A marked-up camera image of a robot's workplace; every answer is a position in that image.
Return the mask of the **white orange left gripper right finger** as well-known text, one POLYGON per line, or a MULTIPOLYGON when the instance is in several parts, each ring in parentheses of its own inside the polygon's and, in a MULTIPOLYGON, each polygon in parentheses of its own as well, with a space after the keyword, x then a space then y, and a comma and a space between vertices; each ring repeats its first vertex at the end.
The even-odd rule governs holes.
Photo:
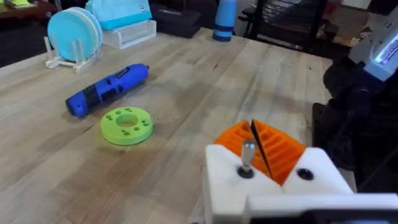
POLYGON ((323 149, 307 147, 259 120, 251 130, 259 158, 254 167, 288 194, 352 194, 353 190, 323 149))

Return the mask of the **white orange left gripper left finger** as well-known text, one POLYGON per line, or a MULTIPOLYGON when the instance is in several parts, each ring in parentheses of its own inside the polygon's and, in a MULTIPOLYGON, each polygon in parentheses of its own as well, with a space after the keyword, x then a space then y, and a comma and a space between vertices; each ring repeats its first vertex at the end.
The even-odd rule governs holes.
POLYGON ((221 133, 205 148, 203 203, 206 223, 239 223, 248 196, 280 195, 281 186, 267 176, 259 151, 248 168, 241 159, 244 141, 254 140, 248 121, 241 121, 221 133))

